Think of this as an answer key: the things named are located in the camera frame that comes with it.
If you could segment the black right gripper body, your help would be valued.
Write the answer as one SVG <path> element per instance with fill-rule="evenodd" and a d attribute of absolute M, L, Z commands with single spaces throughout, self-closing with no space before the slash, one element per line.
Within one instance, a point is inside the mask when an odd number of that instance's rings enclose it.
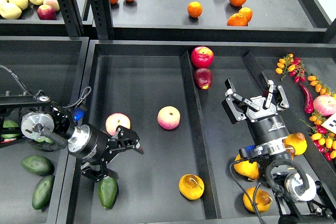
<path fill-rule="evenodd" d="M 259 111 L 254 111 L 251 108 L 247 108 L 245 111 L 248 129 L 255 145 L 285 139 L 289 135 L 289 131 L 281 115 L 277 112 L 277 107 L 271 103 L 269 108 L 264 109 L 266 98 L 262 96 L 251 98 L 251 101 L 260 108 Z"/>

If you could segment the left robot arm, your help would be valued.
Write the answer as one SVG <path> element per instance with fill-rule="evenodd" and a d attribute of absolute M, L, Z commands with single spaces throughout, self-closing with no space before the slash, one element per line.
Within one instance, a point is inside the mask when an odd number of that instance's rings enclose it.
<path fill-rule="evenodd" d="M 81 161 L 81 174 L 96 182 L 107 177 L 119 178 L 117 172 L 107 168 L 119 153 L 127 150 L 144 153 L 137 133 L 122 125 L 117 126 L 113 135 L 90 124 L 78 125 L 84 114 L 82 103 L 91 93 L 90 86 L 84 88 L 75 103 L 60 106 L 42 90 L 33 94 L 6 66 L 1 69 L 7 71 L 23 91 L 21 95 L 12 96 L 7 92 L 1 97 L 1 122 L 18 110 L 18 126 L 1 127 L 1 134 L 20 133 L 34 141 L 41 137 L 50 139 L 53 146 L 48 150 L 66 148 L 70 155 Z"/>

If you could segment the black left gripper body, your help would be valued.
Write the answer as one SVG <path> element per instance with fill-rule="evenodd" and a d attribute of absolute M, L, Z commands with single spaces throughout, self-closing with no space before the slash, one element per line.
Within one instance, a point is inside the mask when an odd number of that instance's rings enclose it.
<path fill-rule="evenodd" d="M 92 164 L 98 164 L 103 157 L 110 161 L 123 151 L 111 135 L 90 124 L 76 126 L 67 142 L 70 155 Z"/>

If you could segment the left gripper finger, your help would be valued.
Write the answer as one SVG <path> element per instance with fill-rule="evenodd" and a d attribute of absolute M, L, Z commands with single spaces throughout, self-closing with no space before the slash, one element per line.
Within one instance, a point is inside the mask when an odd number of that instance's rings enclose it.
<path fill-rule="evenodd" d="M 82 163 L 80 166 L 81 174 L 94 182 L 99 182 L 108 177 L 118 179 L 118 173 L 107 168 L 107 161 L 101 161 L 99 170 L 94 170 L 89 162 Z"/>
<path fill-rule="evenodd" d="M 115 134 L 112 136 L 112 151 L 119 153 L 127 150 L 135 150 L 141 155 L 144 154 L 144 150 L 140 146 L 140 138 L 137 133 L 119 125 Z"/>

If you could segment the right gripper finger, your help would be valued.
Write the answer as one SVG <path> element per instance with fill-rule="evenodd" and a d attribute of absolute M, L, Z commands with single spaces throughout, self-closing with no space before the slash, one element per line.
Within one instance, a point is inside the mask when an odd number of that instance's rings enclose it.
<path fill-rule="evenodd" d="M 281 85 L 275 85 L 275 83 L 270 80 L 264 71 L 262 71 L 258 80 L 260 82 L 260 87 L 263 90 L 263 97 L 265 98 L 265 102 L 263 103 L 264 109 L 269 109 L 272 104 L 272 100 L 275 100 L 275 106 L 278 111 L 283 111 L 289 108 L 289 102 L 287 100 L 285 91 Z"/>
<path fill-rule="evenodd" d="M 236 92 L 230 78 L 225 80 L 225 87 L 227 91 L 225 92 L 225 99 L 222 101 L 222 106 L 232 124 L 249 118 L 246 115 L 247 109 L 251 109 L 253 112 L 260 111 L 260 106 Z"/>

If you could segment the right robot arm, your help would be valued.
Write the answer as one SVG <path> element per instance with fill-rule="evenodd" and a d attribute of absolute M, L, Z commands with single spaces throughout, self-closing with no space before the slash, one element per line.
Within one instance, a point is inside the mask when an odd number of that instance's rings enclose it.
<path fill-rule="evenodd" d="M 335 204 L 320 181 L 314 181 L 303 168 L 293 161 L 290 148 L 283 140 L 289 131 L 279 114 L 289 108 L 282 86 L 259 75 L 264 83 L 263 95 L 244 98 L 239 95 L 230 79 L 225 81 L 227 91 L 222 106 L 232 124 L 246 121 L 254 144 L 239 150 L 242 162 L 257 163 L 259 180 L 266 184 L 275 197 L 279 223 L 335 223 Z"/>

